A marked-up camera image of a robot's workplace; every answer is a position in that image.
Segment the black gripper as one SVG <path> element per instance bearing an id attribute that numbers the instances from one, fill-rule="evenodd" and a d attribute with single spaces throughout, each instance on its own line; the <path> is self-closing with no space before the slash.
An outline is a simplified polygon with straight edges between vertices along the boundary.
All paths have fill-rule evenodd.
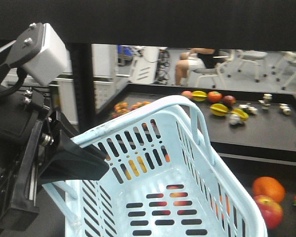
<path id="1" fill-rule="evenodd" d="M 24 231 L 37 218 L 37 176 L 41 185 L 98 181 L 109 170 L 105 153 L 72 141 L 78 131 L 60 111 L 50 115 L 53 142 L 45 146 L 38 168 L 38 147 L 51 102 L 37 89 L 23 95 L 19 88 L 29 74 L 23 66 L 40 50 L 40 43 L 25 39 L 0 52 L 0 229 Z"/>

